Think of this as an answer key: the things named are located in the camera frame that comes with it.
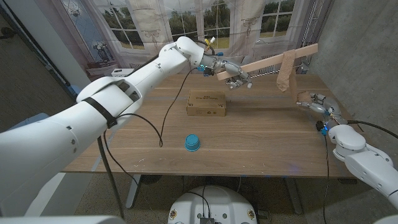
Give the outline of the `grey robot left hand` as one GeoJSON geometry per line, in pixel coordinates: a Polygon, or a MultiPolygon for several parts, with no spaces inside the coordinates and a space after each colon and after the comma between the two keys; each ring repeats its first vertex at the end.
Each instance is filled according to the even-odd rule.
{"type": "Polygon", "coordinates": [[[222,58],[204,55],[200,64],[203,69],[205,77],[213,76],[215,73],[224,69],[232,77],[225,78],[225,83],[229,86],[230,90],[237,89],[243,85],[247,88],[252,87],[251,77],[246,73],[238,64],[224,60],[222,58]]]}

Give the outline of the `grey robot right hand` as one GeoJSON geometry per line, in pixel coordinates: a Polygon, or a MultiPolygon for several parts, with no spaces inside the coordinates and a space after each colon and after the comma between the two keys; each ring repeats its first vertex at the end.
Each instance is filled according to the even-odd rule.
{"type": "Polygon", "coordinates": [[[327,129],[341,124],[348,124],[341,113],[339,104],[334,98],[320,93],[303,91],[297,95],[296,104],[322,114],[323,123],[327,129]]]}

